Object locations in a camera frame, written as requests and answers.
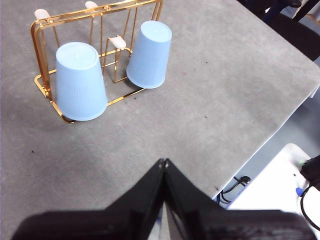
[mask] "gray table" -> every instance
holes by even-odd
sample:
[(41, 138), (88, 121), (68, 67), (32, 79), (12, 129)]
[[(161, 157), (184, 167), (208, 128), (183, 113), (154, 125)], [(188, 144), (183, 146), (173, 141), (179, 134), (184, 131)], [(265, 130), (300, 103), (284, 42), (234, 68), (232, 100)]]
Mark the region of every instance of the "gray table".
[(313, 62), (235, 0), (164, 0), (160, 20), (173, 32), (165, 83), (68, 125), (33, 83), (29, 26), (37, 8), (83, 5), (1, 1), (3, 240), (28, 215), (108, 206), (160, 157), (212, 196), (320, 83)]

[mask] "light blue plastic cup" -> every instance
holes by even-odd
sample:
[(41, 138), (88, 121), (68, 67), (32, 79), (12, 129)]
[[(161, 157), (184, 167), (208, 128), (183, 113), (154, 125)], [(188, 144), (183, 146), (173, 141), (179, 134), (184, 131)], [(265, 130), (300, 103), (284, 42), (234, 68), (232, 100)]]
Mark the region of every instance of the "light blue plastic cup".
[(97, 50), (84, 42), (69, 42), (56, 51), (56, 104), (77, 121), (99, 117), (107, 95)]
[(165, 81), (172, 32), (159, 21), (145, 21), (135, 40), (126, 68), (129, 80), (145, 89), (154, 89)]

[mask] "plastic cup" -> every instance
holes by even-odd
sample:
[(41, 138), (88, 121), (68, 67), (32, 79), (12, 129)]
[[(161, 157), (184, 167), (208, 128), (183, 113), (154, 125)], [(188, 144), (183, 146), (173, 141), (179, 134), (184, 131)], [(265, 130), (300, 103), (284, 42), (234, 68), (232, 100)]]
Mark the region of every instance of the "plastic cup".
[(172, 32), (159, 21), (145, 21), (126, 68), (129, 80), (145, 89), (162, 85), (166, 78)]
[(99, 117), (107, 95), (97, 50), (84, 42), (69, 42), (56, 52), (56, 104), (77, 121)]

